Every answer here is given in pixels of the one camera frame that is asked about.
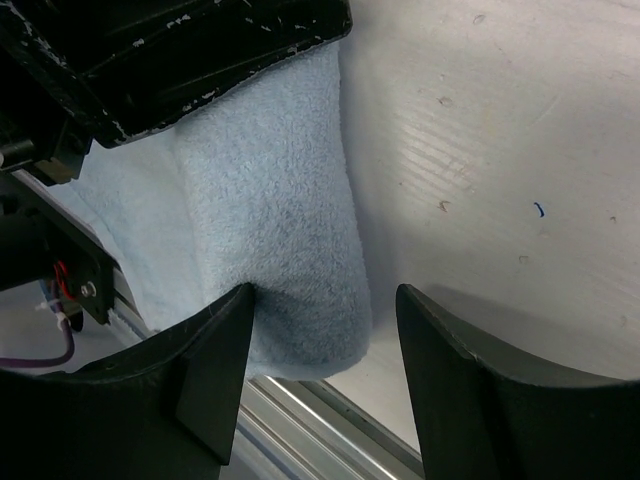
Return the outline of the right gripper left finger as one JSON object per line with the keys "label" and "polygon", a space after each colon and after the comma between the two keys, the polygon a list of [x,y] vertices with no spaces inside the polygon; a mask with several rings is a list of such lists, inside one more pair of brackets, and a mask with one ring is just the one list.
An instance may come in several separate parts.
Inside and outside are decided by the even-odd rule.
{"label": "right gripper left finger", "polygon": [[1,375],[5,479],[215,479],[232,453],[254,319],[240,285],[80,370]]}

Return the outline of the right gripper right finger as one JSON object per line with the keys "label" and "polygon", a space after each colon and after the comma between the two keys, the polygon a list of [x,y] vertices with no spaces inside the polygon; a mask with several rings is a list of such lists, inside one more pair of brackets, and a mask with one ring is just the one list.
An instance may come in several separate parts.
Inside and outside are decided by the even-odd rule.
{"label": "right gripper right finger", "polygon": [[429,479],[635,479],[639,384],[525,352],[417,288],[396,292]]}

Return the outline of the light blue towel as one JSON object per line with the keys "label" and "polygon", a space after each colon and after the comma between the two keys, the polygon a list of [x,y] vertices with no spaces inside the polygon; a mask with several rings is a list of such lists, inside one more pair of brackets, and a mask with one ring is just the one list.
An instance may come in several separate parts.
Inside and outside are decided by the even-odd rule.
{"label": "light blue towel", "polygon": [[246,373],[318,380],[357,364],[370,293],[341,139],[339,47],[295,57],[154,136],[93,145],[52,196],[165,330],[256,291]]}

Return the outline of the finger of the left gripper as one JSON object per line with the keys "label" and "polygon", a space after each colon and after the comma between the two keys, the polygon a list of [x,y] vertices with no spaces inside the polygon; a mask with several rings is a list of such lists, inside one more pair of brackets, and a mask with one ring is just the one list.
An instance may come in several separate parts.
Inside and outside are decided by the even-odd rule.
{"label": "finger of the left gripper", "polygon": [[52,1],[87,129],[114,147],[167,128],[353,26],[346,1]]}
{"label": "finger of the left gripper", "polygon": [[44,39],[13,1],[1,3],[1,172],[25,171],[46,185],[79,177],[91,136],[47,88],[35,52]]}

